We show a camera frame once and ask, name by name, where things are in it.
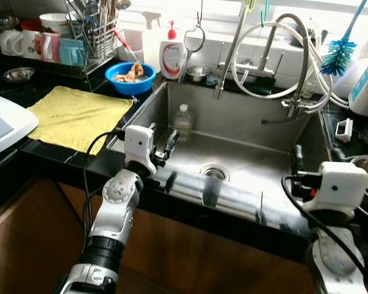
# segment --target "sink drain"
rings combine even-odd
[[[229,181],[228,171],[220,165],[206,165],[200,172],[201,175],[211,176],[212,178],[222,179],[223,181]]]

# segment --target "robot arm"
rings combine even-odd
[[[368,174],[351,163],[323,162],[318,173],[299,172],[296,179],[316,189],[315,197],[301,208],[310,211],[342,240],[364,267],[364,259],[346,224],[362,201]],[[362,272],[351,257],[316,223],[309,220],[309,224],[317,238],[309,246],[305,261],[319,293],[367,293]]]
[[[178,132],[169,137],[165,149],[153,146],[153,130],[128,126],[125,130],[126,168],[108,180],[102,190],[102,205],[87,237],[78,263],[62,278],[54,294],[114,294],[118,268],[132,228],[132,216],[156,165],[169,158]]]

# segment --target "black cable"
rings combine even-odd
[[[83,171],[83,181],[85,183],[85,192],[86,192],[86,200],[83,206],[83,235],[84,235],[84,240],[83,240],[83,247],[82,247],[82,251],[85,247],[85,243],[86,243],[86,238],[87,238],[87,231],[91,228],[92,224],[93,224],[93,208],[90,202],[90,193],[88,190],[88,185],[87,185],[87,177],[86,177],[86,164],[87,164],[87,160],[88,157],[90,156],[90,152],[93,149],[95,143],[102,137],[107,136],[107,135],[118,135],[120,136],[121,133],[120,131],[112,131],[112,132],[104,132],[100,135],[98,135],[89,145],[89,147],[87,148],[87,152],[86,152],[86,156],[85,159],[83,161],[83,167],[82,167],[82,171]],[[86,208],[88,211],[88,226],[87,226],[87,220],[86,220]]]
[[[286,180],[290,179],[290,180],[300,181],[300,178],[301,178],[301,176],[296,175],[296,176],[284,176],[281,179],[282,189],[285,192],[286,196],[289,198],[290,202],[294,205],[294,207],[296,207],[298,209],[298,211],[300,211],[300,213],[305,218],[307,218],[309,221],[315,223],[317,227],[319,227],[322,231],[324,231],[335,243],[337,243],[342,248],[343,251],[345,251],[345,253],[351,258],[353,263],[360,270],[360,272],[361,272],[362,276],[364,277],[364,279],[368,282],[368,273],[367,273],[366,269],[364,268],[364,266],[361,264],[361,262],[358,260],[357,256],[349,249],[349,247],[336,234],[334,234],[329,228],[327,228],[326,225],[324,225],[316,217],[314,217],[313,215],[311,215],[310,213],[305,211],[300,206],[300,204],[298,204],[298,202],[294,199],[294,197],[292,196],[292,194],[291,194],[291,192],[288,188],[288,185],[286,183]]]
[[[88,235],[88,232],[89,232],[89,229],[87,229],[87,225],[86,225],[86,209],[87,207],[89,206],[89,204],[91,203],[91,199],[104,187],[101,186],[99,187],[98,189],[96,189],[93,193],[91,193],[91,195],[89,195],[84,204],[83,204],[83,209],[82,209],[82,227],[83,227],[83,245],[82,245],[82,252],[85,250],[86,248],[86,240],[87,240],[87,235]]]

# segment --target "yellow cloth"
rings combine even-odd
[[[86,152],[99,134],[113,130],[131,106],[132,100],[57,86],[28,108],[39,120],[29,137]],[[90,154],[96,155],[103,144],[103,139],[98,140]]]

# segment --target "white hose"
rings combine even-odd
[[[288,25],[285,24],[281,24],[281,23],[277,23],[274,21],[267,21],[264,23],[265,26],[268,27],[273,27],[276,26],[278,28],[284,29],[285,31],[289,32],[299,43],[302,44],[303,40],[301,35],[293,28],[291,28]],[[255,26],[253,26],[252,28],[250,28],[249,30],[247,30],[245,33],[242,34],[240,40],[238,41],[238,45],[236,46],[234,52],[233,52],[233,61],[231,64],[231,70],[232,70],[232,76],[234,81],[236,82],[236,84],[238,85],[238,87],[245,93],[247,93],[248,95],[251,95],[255,98],[260,98],[260,99],[278,99],[278,98],[282,98],[285,95],[288,95],[290,93],[292,93],[293,91],[295,91],[297,89],[297,84],[295,84],[294,86],[290,87],[287,90],[284,90],[280,93],[276,93],[276,94],[271,94],[271,95],[259,95],[256,93],[253,93],[251,91],[249,91],[247,88],[245,88],[243,86],[243,84],[240,83],[239,78],[237,76],[237,71],[236,71],[236,64],[237,64],[237,52],[241,46],[241,43],[243,42],[243,40],[251,33],[253,32],[255,29],[258,29],[261,27],[261,24],[257,24]],[[319,48],[319,40],[316,40],[316,47]],[[323,96],[320,101],[315,104],[315,105],[311,105],[309,106],[307,109],[307,113],[314,113],[314,112],[318,112],[321,108],[323,108],[327,102],[329,100],[331,100],[331,102],[335,103],[336,105],[343,107],[343,108],[348,108],[347,101],[344,101],[343,99],[339,98],[337,95],[335,95],[332,92],[332,79],[331,76],[328,76],[328,80],[329,80],[329,85],[328,83],[324,80],[323,76],[321,74],[319,74],[320,70],[319,67],[317,66],[316,62],[320,62],[322,63],[322,58],[318,53],[318,50],[313,46],[313,44],[311,42],[310,43],[310,60],[311,60],[311,66],[309,68],[309,71],[307,73],[307,78],[310,76],[310,74],[312,74],[313,69],[315,69],[316,74],[316,79],[318,80],[319,85],[321,86],[322,91],[324,92],[325,96]]]

